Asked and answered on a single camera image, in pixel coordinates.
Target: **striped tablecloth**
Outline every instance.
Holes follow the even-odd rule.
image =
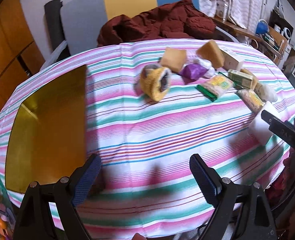
[[[283,169],[289,145],[273,136],[266,147],[248,134],[254,114],[229,90],[211,102],[196,90],[206,79],[185,83],[172,74],[165,98],[152,102],[138,85],[144,65],[157,62],[165,48],[193,53],[205,41],[164,39],[125,43],[82,52],[19,85],[0,112],[0,177],[4,182],[10,131],[21,102],[54,78],[88,65],[87,150],[98,151],[106,189],[77,210],[95,238],[165,236],[194,229],[211,215],[189,169],[198,153],[221,177],[264,187]],[[295,117],[295,90],[263,54],[245,45],[219,41],[245,59],[244,67],[272,86],[282,120]],[[20,206],[23,195],[9,191]],[[62,227],[51,204],[55,225]]]

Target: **black clamp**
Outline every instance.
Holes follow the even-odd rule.
[[[269,130],[271,132],[280,137],[295,150],[295,126],[293,124],[288,121],[282,122],[266,110],[262,111],[261,118],[270,125]]]
[[[259,183],[255,182],[246,186],[234,184],[229,178],[221,178],[215,169],[209,168],[198,154],[191,156],[190,170],[206,202],[215,208],[200,240],[222,239],[232,219],[236,203],[242,205],[231,239],[277,239],[270,206]]]
[[[91,240],[75,206],[82,203],[101,169],[101,159],[92,154],[70,177],[40,185],[33,181],[25,192],[14,228],[13,240],[58,240],[49,202],[56,203],[69,240]]]

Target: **dark red jacket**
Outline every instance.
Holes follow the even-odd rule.
[[[142,12],[133,18],[122,14],[103,25],[98,46],[163,38],[211,39],[215,30],[212,19],[198,11],[192,0],[181,0]]]

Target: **plastic wrap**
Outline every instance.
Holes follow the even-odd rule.
[[[207,72],[203,75],[204,77],[211,78],[215,75],[215,69],[212,67],[212,63],[209,60],[197,57],[194,59],[194,63],[198,63],[207,69]]]
[[[252,133],[255,138],[260,142],[262,146],[265,146],[267,142],[270,140],[273,133],[269,130],[269,124],[267,124],[261,118],[261,113],[263,110],[268,111],[273,114],[277,118],[281,118],[279,112],[275,109],[275,107],[267,101],[263,108],[259,111],[253,121],[249,124],[249,132]]]
[[[193,63],[185,66],[185,68],[180,72],[180,75],[192,80],[197,80],[203,76],[208,69],[201,66],[200,64]]]

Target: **chair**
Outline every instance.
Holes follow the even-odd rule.
[[[101,27],[113,17],[121,14],[133,17],[143,11],[177,1],[179,0],[72,0],[63,6],[60,0],[48,2],[44,8],[54,52],[41,70],[56,62],[64,49],[66,53],[66,46],[70,55],[96,48]],[[195,8],[199,9],[198,0],[192,1]],[[219,27],[216,27],[214,37],[238,42]]]

